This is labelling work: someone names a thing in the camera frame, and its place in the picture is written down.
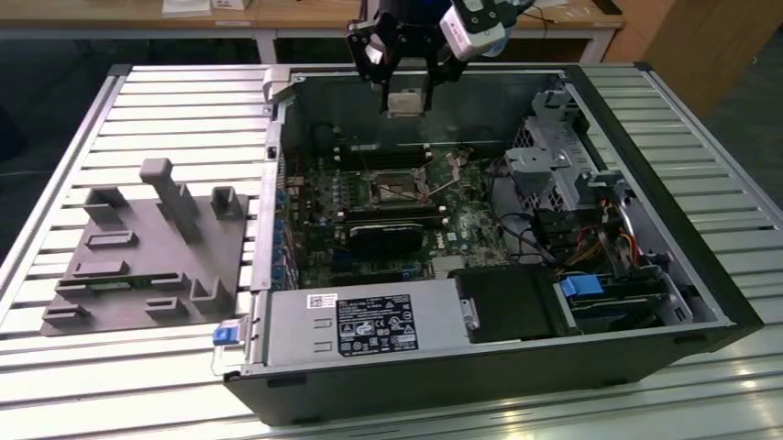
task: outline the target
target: wooden table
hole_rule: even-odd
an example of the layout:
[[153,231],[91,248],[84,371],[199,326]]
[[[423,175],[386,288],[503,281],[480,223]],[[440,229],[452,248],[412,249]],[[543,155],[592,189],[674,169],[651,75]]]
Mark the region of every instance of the wooden table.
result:
[[[273,42],[283,38],[342,38],[359,14],[360,0],[253,0],[244,11],[164,18],[163,0],[4,0],[0,39],[233,39],[257,42],[263,62],[277,61]],[[591,0],[548,7],[554,23],[520,16],[515,39],[584,39],[580,61],[600,61],[622,16],[607,16]],[[539,10],[531,9],[531,15]]]

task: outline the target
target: table leg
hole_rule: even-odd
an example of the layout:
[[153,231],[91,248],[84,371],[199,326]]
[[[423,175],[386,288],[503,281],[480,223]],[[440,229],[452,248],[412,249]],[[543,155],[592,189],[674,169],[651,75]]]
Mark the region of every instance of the table leg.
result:
[[616,29],[596,29],[594,37],[584,47],[583,57],[579,62],[600,62],[612,42]]
[[256,46],[259,48],[259,57],[261,64],[276,64],[277,54],[273,49],[273,40],[276,31],[260,30],[256,32]]

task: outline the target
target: floor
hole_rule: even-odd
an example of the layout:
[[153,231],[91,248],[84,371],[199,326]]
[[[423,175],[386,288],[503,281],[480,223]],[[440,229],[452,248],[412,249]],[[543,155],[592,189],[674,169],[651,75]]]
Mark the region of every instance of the floor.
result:
[[[91,53],[71,41],[1,41],[0,158],[13,148],[12,121],[27,146],[0,161],[0,259],[23,227],[37,196],[115,63],[203,64],[257,62],[252,42],[233,40],[100,41]],[[704,121],[731,154],[783,205],[783,33]]]

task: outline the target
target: wooden cabinet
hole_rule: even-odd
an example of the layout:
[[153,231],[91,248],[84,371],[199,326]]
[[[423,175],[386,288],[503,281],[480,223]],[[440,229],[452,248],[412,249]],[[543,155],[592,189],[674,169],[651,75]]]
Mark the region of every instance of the wooden cabinet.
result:
[[708,115],[783,21],[783,1],[614,1],[627,24],[604,61],[647,61],[691,111]]

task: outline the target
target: colorful wires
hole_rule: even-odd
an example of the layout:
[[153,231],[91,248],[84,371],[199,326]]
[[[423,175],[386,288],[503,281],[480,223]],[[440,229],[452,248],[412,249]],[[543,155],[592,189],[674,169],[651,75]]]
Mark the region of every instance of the colorful wires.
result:
[[579,250],[583,246],[584,238],[587,237],[587,233],[594,230],[595,226],[583,227],[583,230],[579,231],[579,235],[576,236],[576,249]]
[[639,247],[636,246],[636,238],[632,235],[620,233],[620,237],[628,242],[628,254],[631,258],[631,264],[639,266]]
[[[572,267],[575,264],[579,264],[584,261],[588,261],[590,259],[594,259],[595,257],[598,257],[603,251],[603,247],[600,245],[600,241],[595,241],[594,244],[584,250],[584,251],[579,251],[579,247],[576,247],[578,252],[576,254],[574,254],[567,260],[566,260],[566,266],[567,267]],[[563,269],[560,269],[556,274],[562,275],[563,273],[566,273],[566,271]]]

